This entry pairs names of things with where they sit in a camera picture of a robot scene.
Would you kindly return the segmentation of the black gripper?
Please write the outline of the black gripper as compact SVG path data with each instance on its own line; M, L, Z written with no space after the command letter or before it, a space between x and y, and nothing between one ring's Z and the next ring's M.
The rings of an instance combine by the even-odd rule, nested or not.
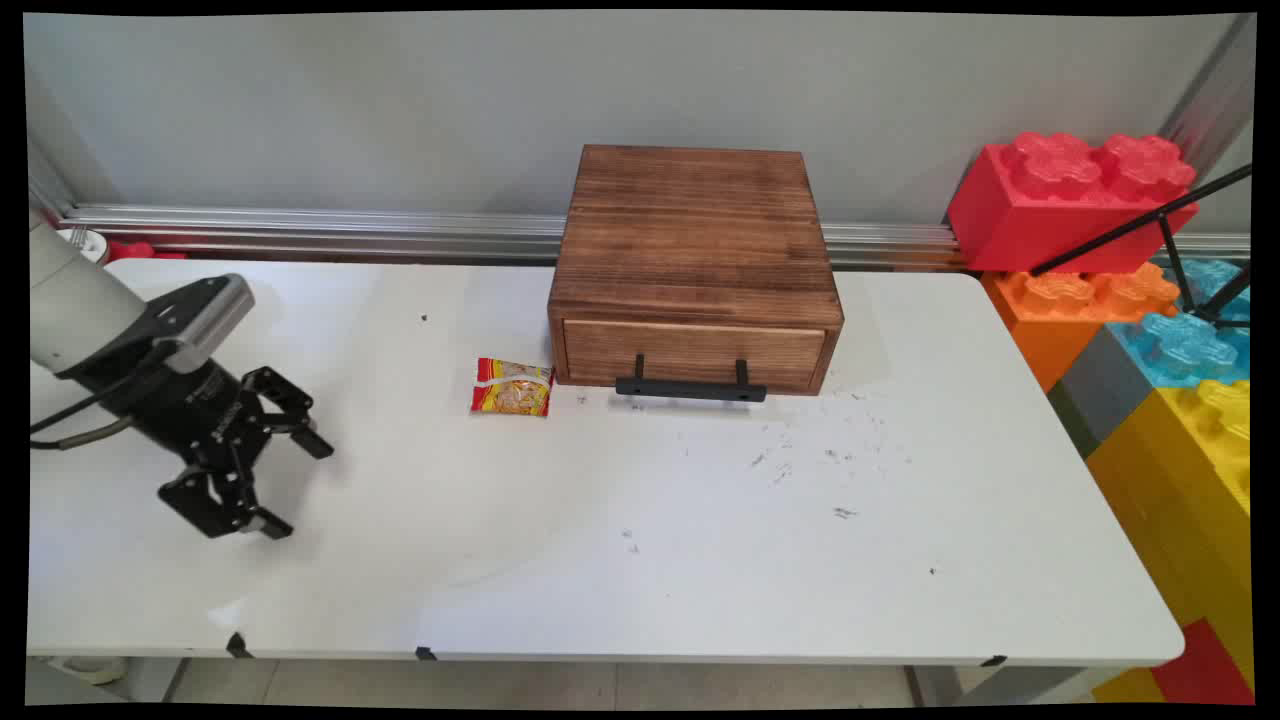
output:
M274 434L288 436L315 459L335 450L316 430L314 398L270 366L237 380L214 360L191 373L147 363L156 345L102 351L60 374L92 393L116 418L182 457L188 466L157 497L210 539L261 533L279 541L294 528L259 502L251 470L234 471L230 450L255 462Z

